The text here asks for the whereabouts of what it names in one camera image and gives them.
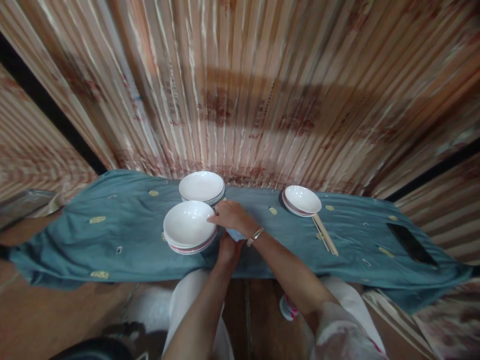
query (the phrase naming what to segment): wooden chopsticks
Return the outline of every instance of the wooden chopsticks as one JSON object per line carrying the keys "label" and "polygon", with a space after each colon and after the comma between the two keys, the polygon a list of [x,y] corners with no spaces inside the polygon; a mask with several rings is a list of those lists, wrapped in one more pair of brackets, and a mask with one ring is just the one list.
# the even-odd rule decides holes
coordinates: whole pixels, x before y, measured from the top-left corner
{"label": "wooden chopsticks", "polygon": [[311,219],[313,220],[313,223],[315,224],[318,234],[320,235],[321,240],[323,241],[323,244],[325,245],[327,251],[331,252],[333,255],[338,256],[339,252],[337,251],[334,242],[330,238],[330,235],[327,232],[324,223],[322,222],[322,220],[320,220],[319,215],[316,213],[312,216]]}

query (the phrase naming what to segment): smartphone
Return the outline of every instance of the smartphone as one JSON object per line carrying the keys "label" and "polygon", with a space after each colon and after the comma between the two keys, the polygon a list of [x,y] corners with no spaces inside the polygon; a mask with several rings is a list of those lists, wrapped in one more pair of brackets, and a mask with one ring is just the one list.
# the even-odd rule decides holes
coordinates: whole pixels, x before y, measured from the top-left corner
{"label": "smartphone", "polygon": [[439,264],[405,226],[393,223],[386,225],[414,261],[434,268],[439,267]]}

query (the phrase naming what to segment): white pants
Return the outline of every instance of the white pants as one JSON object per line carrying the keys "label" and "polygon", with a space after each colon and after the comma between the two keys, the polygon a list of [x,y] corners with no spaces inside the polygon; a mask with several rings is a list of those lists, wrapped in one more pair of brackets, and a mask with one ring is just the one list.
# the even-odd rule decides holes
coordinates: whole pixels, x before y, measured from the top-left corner
{"label": "white pants", "polygon": [[[209,271],[198,269],[185,276],[176,286],[170,301],[170,322],[168,326],[168,334],[166,336],[163,353],[172,341],[177,328],[182,322],[185,314],[190,306],[204,287],[209,277]],[[220,314],[218,327],[216,328],[215,341],[213,343],[212,355],[214,359],[234,360],[234,352],[230,343],[229,333]]]}
{"label": "white pants", "polygon": [[375,328],[369,310],[360,294],[353,287],[335,276],[322,277],[321,282],[338,300],[341,307],[347,310],[363,326],[373,342],[385,352],[385,347]]}

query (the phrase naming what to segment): bracelet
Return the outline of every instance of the bracelet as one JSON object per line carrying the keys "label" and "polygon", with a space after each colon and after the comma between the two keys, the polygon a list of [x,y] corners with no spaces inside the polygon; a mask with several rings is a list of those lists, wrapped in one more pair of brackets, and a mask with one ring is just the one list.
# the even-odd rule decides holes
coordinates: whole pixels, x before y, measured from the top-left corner
{"label": "bracelet", "polygon": [[264,232],[264,228],[263,228],[263,227],[261,227],[261,228],[259,228],[257,231],[255,231],[255,233],[253,234],[253,236],[252,236],[251,238],[249,238],[248,241],[246,242],[246,245],[247,245],[248,247],[251,247],[252,244],[254,243],[254,241],[255,241],[256,239],[258,239],[258,237],[259,237],[263,232]]}

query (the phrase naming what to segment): sleeve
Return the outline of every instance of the sleeve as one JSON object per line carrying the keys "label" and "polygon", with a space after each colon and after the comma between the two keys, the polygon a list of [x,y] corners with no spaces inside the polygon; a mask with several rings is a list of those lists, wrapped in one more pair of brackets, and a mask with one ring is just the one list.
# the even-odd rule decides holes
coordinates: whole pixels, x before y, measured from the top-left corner
{"label": "sleeve", "polygon": [[387,359],[362,325],[343,307],[324,303],[315,337],[317,359]]}

